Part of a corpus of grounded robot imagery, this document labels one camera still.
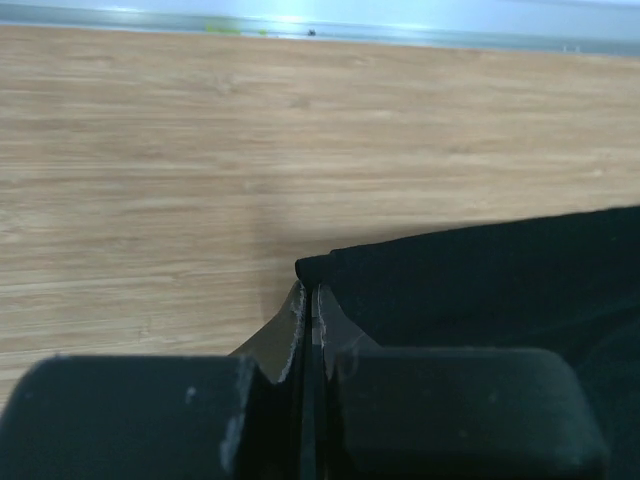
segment folded cloth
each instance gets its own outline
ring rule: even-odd
[[[578,373],[611,449],[640,474],[640,207],[461,228],[298,260],[383,346],[539,347]]]

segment wooden surface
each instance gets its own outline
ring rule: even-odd
[[[640,203],[640,62],[0,29],[0,403],[55,352],[226,353],[293,262]]]

